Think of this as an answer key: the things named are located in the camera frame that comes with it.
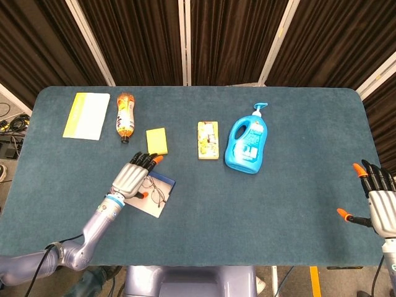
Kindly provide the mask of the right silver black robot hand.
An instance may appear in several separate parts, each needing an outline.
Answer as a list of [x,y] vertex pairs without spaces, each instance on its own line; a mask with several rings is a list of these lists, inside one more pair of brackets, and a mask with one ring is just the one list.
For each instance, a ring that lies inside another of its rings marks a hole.
[[361,181],[370,217],[357,217],[341,208],[337,213],[346,222],[372,228],[381,238],[396,238],[396,180],[385,168],[367,160],[354,163],[353,169]]

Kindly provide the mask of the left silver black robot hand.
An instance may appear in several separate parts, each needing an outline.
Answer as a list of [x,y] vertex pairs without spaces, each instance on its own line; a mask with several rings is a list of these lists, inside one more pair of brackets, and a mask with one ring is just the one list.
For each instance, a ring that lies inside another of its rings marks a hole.
[[110,193],[121,194],[125,199],[143,197],[138,194],[146,176],[163,160],[163,155],[137,152],[126,163],[113,181]]

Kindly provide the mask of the metal frame eyeglasses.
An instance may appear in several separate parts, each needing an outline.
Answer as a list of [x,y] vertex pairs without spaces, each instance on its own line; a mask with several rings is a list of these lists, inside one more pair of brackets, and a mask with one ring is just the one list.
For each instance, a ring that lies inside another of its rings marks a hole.
[[154,203],[157,204],[158,208],[160,208],[162,203],[166,202],[163,191],[155,184],[155,181],[151,176],[147,176],[144,179],[142,186],[150,194],[150,198]]

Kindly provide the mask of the blue glasses case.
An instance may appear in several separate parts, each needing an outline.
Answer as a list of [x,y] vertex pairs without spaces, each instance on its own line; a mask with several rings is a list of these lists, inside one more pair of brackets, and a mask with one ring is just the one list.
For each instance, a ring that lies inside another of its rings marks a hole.
[[[154,179],[155,184],[163,191],[167,202],[167,200],[170,198],[171,192],[176,182],[173,179],[170,179],[154,171],[150,172],[148,176],[151,176]],[[133,206],[156,218],[160,217],[166,202],[162,203],[160,208],[158,208],[157,204],[152,201],[152,199],[150,198],[150,194],[142,185],[138,190],[137,196],[125,200],[126,204]]]

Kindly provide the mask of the yellow sponge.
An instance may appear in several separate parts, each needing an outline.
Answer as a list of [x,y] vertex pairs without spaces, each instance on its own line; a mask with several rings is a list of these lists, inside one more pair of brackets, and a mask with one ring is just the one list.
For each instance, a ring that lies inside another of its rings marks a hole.
[[148,153],[157,153],[158,155],[166,155],[168,153],[164,127],[147,130],[146,138]]

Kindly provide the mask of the orange drink bottle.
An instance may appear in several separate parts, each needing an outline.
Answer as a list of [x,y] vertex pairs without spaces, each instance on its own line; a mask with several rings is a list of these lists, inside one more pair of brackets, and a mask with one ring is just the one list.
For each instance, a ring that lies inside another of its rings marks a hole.
[[128,144],[135,129],[134,107],[135,99],[130,93],[122,93],[118,96],[118,114],[116,118],[116,131],[123,144]]

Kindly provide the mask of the yellow white booklet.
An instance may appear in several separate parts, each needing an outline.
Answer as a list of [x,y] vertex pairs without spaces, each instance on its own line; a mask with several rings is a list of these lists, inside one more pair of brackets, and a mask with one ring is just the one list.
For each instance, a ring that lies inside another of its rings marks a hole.
[[62,136],[99,140],[109,101],[109,93],[77,92]]

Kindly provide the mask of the dark brown pleated curtain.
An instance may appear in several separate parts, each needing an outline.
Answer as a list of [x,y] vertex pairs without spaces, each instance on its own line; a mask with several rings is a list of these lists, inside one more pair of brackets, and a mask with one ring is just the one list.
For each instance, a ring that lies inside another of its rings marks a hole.
[[182,85],[178,0],[79,0],[116,85]]
[[396,0],[300,0],[265,82],[356,90],[396,52]]
[[396,73],[363,101],[382,167],[396,176]]
[[0,0],[0,84],[29,108],[49,86],[106,84],[65,0]]
[[193,85],[256,82],[288,0],[191,0]]

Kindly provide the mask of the yellow snack box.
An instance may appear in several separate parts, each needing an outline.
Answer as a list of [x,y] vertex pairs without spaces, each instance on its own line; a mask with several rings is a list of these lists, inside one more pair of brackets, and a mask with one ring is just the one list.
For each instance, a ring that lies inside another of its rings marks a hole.
[[200,160],[219,158],[219,136],[217,121],[200,121],[197,125],[197,150]]

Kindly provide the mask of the yellow floor tape strip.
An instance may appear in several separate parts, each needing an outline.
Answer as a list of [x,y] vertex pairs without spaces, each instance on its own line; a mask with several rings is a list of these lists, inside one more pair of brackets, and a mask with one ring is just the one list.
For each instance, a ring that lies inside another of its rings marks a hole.
[[317,266],[310,266],[309,272],[311,278],[312,297],[322,297],[320,280],[319,280],[319,271]]

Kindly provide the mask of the blue detergent pump bottle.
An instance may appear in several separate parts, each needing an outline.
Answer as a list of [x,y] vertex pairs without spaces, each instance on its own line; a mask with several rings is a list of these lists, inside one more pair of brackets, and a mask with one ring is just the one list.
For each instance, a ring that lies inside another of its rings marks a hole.
[[259,172],[268,129],[261,109],[268,103],[256,103],[252,115],[239,118],[231,128],[225,151],[225,163],[231,169],[248,174]]

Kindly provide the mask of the lilac grey robot torso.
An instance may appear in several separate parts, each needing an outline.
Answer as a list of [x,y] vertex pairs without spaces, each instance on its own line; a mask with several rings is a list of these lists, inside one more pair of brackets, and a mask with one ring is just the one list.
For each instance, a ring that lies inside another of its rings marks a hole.
[[256,271],[251,265],[130,265],[123,297],[257,297]]

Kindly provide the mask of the teal felt table cover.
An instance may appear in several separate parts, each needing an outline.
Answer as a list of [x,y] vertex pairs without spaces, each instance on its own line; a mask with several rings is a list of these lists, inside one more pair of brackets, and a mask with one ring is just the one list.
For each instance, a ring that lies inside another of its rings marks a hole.
[[[99,140],[64,138],[77,92],[109,93]],[[128,144],[116,131],[118,96],[134,96]],[[269,105],[257,174],[200,160],[197,124],[217,121],[220,150],[235,121]],[[159,218],[125,206],[97,245],[98,265],[376,265],[382,239],[345,222],[368,217],[352,165],[378,163],[363,102],[349,88],[47,87],[37,96],[0,216],[0,256],[80,234],[121,168],[164,127],[155,171],[176,184]]]

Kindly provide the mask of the black floor box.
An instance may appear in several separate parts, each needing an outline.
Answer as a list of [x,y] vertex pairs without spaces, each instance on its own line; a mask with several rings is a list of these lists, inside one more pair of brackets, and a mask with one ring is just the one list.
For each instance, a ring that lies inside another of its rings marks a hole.
[[0,143],[0,159],[17,160],[20,150],[11,143]]

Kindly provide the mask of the white partition frame post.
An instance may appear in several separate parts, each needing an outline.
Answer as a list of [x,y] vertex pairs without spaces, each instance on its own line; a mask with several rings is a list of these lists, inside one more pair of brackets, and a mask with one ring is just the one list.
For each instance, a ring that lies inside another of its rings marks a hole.
[[90,28],[87,18],[79,4],[78,0],[64,0],[68,9],[70,10],[106,84],[115,87],[116,83],[111,74],[111,71],[105,61],[105,57],[98,45],[98,42]]
[[183,85],[192,85],[191,0],[178,0]]
[[273,42],[270,47],[269,53],[262,68],[259,80],[257,82],[258,87],[265,87],[265,82],[267,81],[270,71],[273,68],[275,60],[283,44],[287,31],[291,25],[293,17],[297,11],[299,3],[300,0],[288,0],[285,11],[279,23],[277,32],[275,34],[275,37],[273,38]]
[[383,83],[396,73],[396,51],[389,56],[357,89],[361,101],[364,101]]

